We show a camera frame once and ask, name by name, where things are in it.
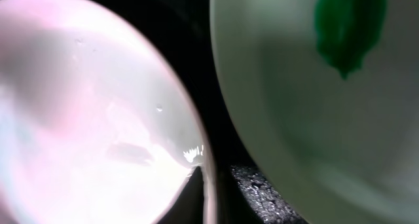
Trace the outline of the white round plate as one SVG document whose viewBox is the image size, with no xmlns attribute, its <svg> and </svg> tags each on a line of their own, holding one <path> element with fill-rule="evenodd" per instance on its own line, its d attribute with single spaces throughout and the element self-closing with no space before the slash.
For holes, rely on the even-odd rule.
<svg viewBox="0 0 419 224">
<path fill-rule="evenodd" d="M 1 222 L 157 223 L 211 148 L 163 55 L 91 0 L 1 0 Z"/>
</svg>

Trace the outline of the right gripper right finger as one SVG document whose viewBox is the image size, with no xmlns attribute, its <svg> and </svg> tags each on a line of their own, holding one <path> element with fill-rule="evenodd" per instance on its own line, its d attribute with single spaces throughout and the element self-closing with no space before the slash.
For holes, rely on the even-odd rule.
<svg viewBox="0 0 419 224">
<path fill-rule="evenodd" d="M 268 224 L 307 224 L 255 167 L 231 166 L 245 200 L 256 215 Z"/>
</svg>

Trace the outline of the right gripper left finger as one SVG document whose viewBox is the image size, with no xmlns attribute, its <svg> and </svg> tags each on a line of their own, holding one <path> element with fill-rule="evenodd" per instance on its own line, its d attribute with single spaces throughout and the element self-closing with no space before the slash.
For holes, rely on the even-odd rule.
<svg viewBox="0 0 419 224">
<path fill-rule="evenodd" d="M 204 179 L 201 167 L 193 170 L 183 190 L 158 224 L 203 224 Z"/>
</svg>

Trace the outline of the mint green plate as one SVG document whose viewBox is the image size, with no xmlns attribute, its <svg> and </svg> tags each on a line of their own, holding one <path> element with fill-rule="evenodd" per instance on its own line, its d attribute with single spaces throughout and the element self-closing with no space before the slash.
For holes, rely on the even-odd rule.
<svg viewBox="0 0 419 224">
<path fill-rule="evenodd" d="M 418 0 L 210 0 L 244 146 L 310 223 L 418 222 Z"/>
</svg>

